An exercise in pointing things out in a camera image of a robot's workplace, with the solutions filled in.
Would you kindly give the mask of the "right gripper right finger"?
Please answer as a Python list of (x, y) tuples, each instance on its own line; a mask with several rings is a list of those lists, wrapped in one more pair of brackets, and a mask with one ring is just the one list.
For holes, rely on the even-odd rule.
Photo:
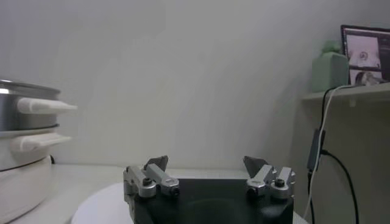
[(246, 181), (248, 191), (255, 197), (270, 195), (277, 200), (294, 197), (295, 172), (290, 167), (282, 167), (279, 171), (265, 160), (245, 156), (243, 163), (250, 176)]

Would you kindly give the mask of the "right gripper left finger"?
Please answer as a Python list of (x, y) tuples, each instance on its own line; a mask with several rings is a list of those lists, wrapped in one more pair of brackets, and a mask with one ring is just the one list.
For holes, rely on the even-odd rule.
[(124, 201), (130, 203), (135, 197), (153, 198), (158, 188), (163, 195), (178, 197), (179, 180), (165, 172), (168, 160), (164, 155), (151, 158), (142, 168), (127, 166), (123, 172)]

